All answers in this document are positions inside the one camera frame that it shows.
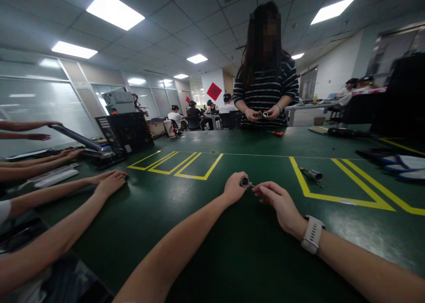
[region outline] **long dark hair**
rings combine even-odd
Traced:
[[[263,58],[263,30],[269,19],[275,19],[277,24],[276,36],[273,40],[273,56],[268,61]],[[245,89],[249,89],[256,69],[273,69],[276,76],[280,75],[282,55],[289,53],[282,49],[280,13],[273,1],[259,5],[254,13],[250,14],[248,25],[248,39],[242,54],[241,79]]]

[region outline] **ceiling light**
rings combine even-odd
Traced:
[[[145,19],[119,0],[94,0],[86,11],[126,31]]]
[[[201,63],[203,61],[208,60],[205,56],[203,56],[202,54],[197,54],[195,56],[192,56],[191,58],[186,59],[188,61],[191,61],[192,63],[198,64]]]
[[[339,16],[353,1],[354,0],[343,0],[320,9],[311,24],[315,24]]]
[[[48,59],[48,58],[43,59],[40,62],[39,65],[44,66],[44,67],[48,67],[48,68],[53,68],[53,69],[60,69],[61,68],[58,61],[53,60],[53,59]]]
[[[178,79],[187,78],[187,77],[189,77],[189,75],[185,75],[185,74],[179,74],[174,76],[174,78],[178,78]]]
[[[297,55],[293,55],[293,56],[292,56],[292,58],[293,58],[294,60],[296,60],[296,59],[299,59],[300,57],[302,57],[303,55],[304,55],[304,53],[297,54]]]
[[[130,84],[135,84],[135,85],[142,85],[143,83],[145,83],[146,81],[144,79],[139,79],[139,78],[131,78],[128,80],[128,82]]]
[[[52,49],[53,52],[77,56],[80,58],[91,58],[97,53],[95,50],[83,48],[74,44],[59,41]]]
[[[35,94],[10,94],[9,97],[34,97]]]

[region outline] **white t-shirt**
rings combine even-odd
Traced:
[[[227,113],[230,113],[231,111],[237,111],[237,110],[238,109],[233,104],[223,104],[218,107],[218,111],[220,114],[227,114]]]
[[[168,119],[175,120],[177,123],[177,126],[180,127],[181,126],[180,121],[183,119],[183,116],[181,116],[179,113],[171,112],[171,113],[168,113]]]

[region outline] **white sleeve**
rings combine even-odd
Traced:
[[[10,200],[0,201],[0,226],[8,219],[11,208]]]

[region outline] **screwdriver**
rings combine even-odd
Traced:
[[[270,130],[267,130],[269,133],[272,133],[273,135],[276,135],[276,136],[283,136],[283,135],[285,135],[284,133],[282,133],[282,132],[276,132],[275,130],[274,131],[270,131]]]

